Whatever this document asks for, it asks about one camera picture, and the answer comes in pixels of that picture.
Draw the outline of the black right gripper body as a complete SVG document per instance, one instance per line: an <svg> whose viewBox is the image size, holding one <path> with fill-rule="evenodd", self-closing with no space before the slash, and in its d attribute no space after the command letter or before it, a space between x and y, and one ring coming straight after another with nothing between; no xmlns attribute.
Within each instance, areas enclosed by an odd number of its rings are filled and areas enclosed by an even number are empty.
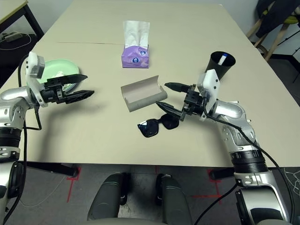
<svg viewBox="0 0 300 225"><path fill-rule="evenodd" d="M186 115L199 115L201 120L206 119L203 106L203 97L195 91L196 84L182 85L181 91L186 93L184 105L181 110L180 120L183 121Z"/></svg>

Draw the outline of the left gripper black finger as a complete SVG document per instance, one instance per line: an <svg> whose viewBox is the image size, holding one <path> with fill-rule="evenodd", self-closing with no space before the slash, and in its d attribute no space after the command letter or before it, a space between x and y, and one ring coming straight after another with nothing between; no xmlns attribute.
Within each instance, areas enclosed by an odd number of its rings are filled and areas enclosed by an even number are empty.
<svg viewBox="0 0 300 225"><path fill-rule="evenodd" d="M70 104L78 101L82 101L84 99L89 98L94 94L93 90L81 90L81 91L76 91L74 93L66 95L65 98L65 103Z"/></svg>
<svg viewBox="0 0 300 225"><path fill-rule="evenodd" d="M60 78L60 83L61 84L80 83L81 81L87 78L88 77L86 75L82 75L82 74L65 75Z"/></svg>

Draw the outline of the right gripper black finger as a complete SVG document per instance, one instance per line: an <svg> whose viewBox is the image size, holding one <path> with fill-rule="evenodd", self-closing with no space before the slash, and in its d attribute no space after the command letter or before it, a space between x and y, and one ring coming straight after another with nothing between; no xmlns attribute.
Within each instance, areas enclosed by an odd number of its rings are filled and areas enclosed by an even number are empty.
<svg viewBox="0 0 300 225"><path fill-rule="evenodd" d="M191 88L190 85L185 85L178 82L168 82L165 83L165 86L176 92L188 92L188 90Z"/></svg>
<svg viewBox="0 0 300 225"><path fill-rule="evenodd" d="M176 109L174 106L165 102L156 102L157 106L167 114L177 118L180 121L184 120L183 112Z"/></svg>

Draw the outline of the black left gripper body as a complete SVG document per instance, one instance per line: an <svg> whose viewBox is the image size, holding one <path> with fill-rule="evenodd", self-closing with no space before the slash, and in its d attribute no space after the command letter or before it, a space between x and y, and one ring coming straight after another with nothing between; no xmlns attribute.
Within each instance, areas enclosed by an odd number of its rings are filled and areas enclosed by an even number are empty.
<svg viewBox="0 0 300 225"><path fill-rule="evenodd" d="M55 77L47 79L47 82L43 83L44 89L41 90L40 94L45 103L57 104L65 103L66 94L63 91L63 85L66 84L66 78Z"/></svg>

